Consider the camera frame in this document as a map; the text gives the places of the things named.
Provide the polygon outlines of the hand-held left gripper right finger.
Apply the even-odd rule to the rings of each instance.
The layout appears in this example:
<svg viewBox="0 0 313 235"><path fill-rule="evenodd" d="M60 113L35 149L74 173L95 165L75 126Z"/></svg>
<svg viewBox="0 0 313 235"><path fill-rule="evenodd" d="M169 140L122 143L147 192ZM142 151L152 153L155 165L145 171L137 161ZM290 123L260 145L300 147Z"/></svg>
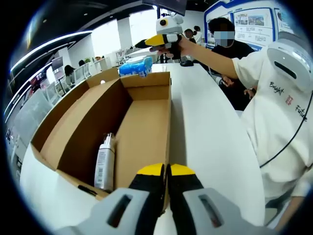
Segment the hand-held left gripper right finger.
<svg viewBox="0 0 313 235"><path fill-rule="evenodd" d="M274 235L242 218L240 208L213 188L204 188L195 172L167 165L170 208L179 235Z"/></svg>

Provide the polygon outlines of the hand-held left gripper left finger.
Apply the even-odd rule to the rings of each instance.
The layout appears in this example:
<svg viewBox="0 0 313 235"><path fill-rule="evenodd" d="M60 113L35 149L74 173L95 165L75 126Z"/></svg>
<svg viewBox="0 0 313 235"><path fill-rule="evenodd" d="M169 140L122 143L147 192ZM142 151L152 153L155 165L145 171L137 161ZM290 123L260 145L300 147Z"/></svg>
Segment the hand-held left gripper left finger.
<svg viewBox="0 0 313 235"><path fill-rule="evenodd" d="M95 205L90 216L58 235L151 235L160 217L165 194L165 166L140 169L128 188L118 188Z"/></svg>

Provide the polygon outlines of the person's right hand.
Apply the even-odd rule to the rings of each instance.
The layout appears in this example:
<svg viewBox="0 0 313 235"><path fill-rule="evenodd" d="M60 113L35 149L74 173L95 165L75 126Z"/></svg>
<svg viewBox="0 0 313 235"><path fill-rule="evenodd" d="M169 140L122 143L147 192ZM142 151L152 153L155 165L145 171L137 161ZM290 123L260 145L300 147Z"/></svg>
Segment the person's right hand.
<svg viewBox="0 0 313 235"><path fill-rule="evenodd" d="M156 46L149 48L150 52L156 52L157 55L165 55L168 58L175 56L192 55L192 50L197 44L191 42L189 39L182 37L178 43L173 43L171 47Z"/></svg>

